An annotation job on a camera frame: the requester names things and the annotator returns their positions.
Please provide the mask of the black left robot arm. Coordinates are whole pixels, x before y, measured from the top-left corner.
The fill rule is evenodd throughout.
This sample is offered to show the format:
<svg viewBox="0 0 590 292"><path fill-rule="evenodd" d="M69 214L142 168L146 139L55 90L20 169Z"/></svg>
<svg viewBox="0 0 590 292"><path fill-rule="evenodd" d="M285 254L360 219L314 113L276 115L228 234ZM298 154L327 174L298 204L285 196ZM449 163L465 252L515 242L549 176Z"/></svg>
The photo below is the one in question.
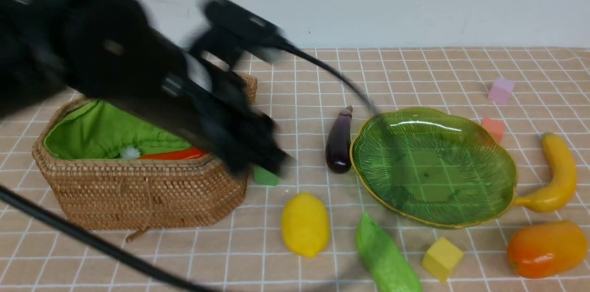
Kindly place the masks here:
<svg viewBox="0 0 590 292"><path fill-rule="evenodd" d="M229 0L207 0L209 27L181 48L139 0L1 0L1 116L70 87L215 154L231 173L280 175L275 123L250 105L233 68L277 28Z"/></svg>

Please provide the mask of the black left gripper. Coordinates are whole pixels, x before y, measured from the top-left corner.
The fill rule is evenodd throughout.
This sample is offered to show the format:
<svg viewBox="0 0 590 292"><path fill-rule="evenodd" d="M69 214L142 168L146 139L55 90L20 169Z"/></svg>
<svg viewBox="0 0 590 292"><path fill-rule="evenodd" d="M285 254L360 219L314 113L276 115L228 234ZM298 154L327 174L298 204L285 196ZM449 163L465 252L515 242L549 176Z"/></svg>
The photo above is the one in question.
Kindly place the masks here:
<svg viewBox="0 0 590 292"><path fill-rule="evenodd" d="M109 75L112 105L221 159L232 174L251 164L281 176L289 155L274 139L274 123L249 105L244 83L230 72L201 67L206 90L190 79L194 61L181 55L145 57Z"/></svg>

